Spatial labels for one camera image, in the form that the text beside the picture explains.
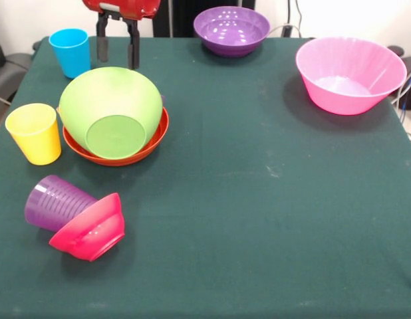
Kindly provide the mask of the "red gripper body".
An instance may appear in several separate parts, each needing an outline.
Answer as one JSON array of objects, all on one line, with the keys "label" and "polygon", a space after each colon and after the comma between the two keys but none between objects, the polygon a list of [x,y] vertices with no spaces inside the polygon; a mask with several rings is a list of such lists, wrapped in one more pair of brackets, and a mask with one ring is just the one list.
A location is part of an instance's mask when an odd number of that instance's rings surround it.
[{"label": "red gripper body", "polygon": [[160,0],[82,0],[91,11],[110,13],[125,19],[152,19],[157,13]]}]

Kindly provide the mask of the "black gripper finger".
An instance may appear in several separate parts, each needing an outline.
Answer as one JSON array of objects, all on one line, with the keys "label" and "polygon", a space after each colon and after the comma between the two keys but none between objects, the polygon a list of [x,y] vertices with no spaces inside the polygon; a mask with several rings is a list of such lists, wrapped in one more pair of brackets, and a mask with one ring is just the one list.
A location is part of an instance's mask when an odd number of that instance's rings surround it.
[{"label": "black gripper finger", "polygon": [[100,62],[108,61],[108,38],[106,37],[106,27],[108,24],[108,15],[106,12],[98,14],[96,23],[96,53]]},{"label": "black gripper finger", "polygon": [[140,33],[137,20],[125,19],[130,43],[128,45],[128,68],[136,70],[140,64]]}]

